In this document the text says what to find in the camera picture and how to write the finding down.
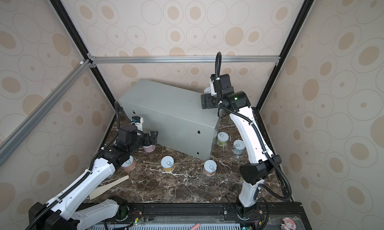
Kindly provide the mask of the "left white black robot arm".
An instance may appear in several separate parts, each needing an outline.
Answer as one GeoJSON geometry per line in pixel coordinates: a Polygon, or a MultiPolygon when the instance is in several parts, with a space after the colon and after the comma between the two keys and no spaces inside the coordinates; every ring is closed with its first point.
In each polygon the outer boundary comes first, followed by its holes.
{"type": "Polygon", "coordinates": [[[29,210],[28,230],[85,230],[116,216],[122,203],[106,200],[79,210],[82,202],[141,147],[157,143],[157,131],[144,133],[136,125],[118,130],[115,144],[99,150],[80,177],[45,204],[36,203],[29,210]]]}

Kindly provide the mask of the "orange pink label can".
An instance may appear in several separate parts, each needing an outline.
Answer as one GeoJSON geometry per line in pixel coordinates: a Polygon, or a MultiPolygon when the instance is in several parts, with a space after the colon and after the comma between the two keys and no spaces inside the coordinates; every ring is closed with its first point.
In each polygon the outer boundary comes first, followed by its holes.
{"type": "Polygon", "coordinates": [[[136,166],[137,166],[137,162],[132,156],[130,156],[130,158],[126,162],[124,162],[121,167],[126,172],[131,172],[136,168],[136,166]]]}

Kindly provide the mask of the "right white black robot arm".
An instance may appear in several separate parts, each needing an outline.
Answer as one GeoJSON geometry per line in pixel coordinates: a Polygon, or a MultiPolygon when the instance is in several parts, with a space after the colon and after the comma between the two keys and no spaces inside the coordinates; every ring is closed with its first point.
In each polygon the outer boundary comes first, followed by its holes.
{"type": "Polygon", "coordinates": [[[227,74],[213,74],[210,82],[211,92],[201,96],[202,108],[218,108],[229,114],[242,137],[250,161],[240,167],[244,182],[236,205],[238,216],[248,219],[252,215],[259,202],[260,189],[265,189],[278,200],[291,200],[292,187],[280,168],[281,157],[272,152],[263,138],[247,95],[243,91],[234,91],[227,74]],[[264,184],[272,171],[276,171],[286,187],[287,193],[283,196],[264,184]]]}

